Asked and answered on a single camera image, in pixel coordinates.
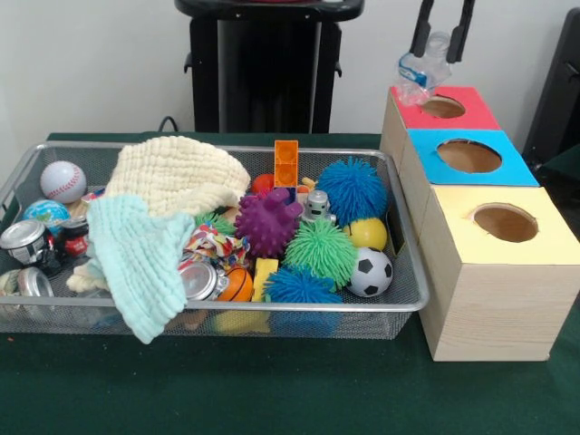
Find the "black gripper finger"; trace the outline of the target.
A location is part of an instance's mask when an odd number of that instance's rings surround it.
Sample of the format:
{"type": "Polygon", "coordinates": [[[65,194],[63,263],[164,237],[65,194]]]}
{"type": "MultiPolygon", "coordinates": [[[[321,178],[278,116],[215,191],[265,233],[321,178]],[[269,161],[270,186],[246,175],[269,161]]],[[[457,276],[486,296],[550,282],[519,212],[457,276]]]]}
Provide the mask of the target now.
{"type": "Polygon", "coordinates": [[[475,6],[475,0],[464,0],[459,24],[453,29],[446,60],[448,63],[459,63],[469,34],[469,26],[475,6]]]}
{"type": "Polygon", "coordinates": [[[429,19],[433,5],[433,0],[422,0],[420,4],[410,48],[410,53],[416,57],[422,57],[425,54],[426,44],[430,36],[429,19]]]}

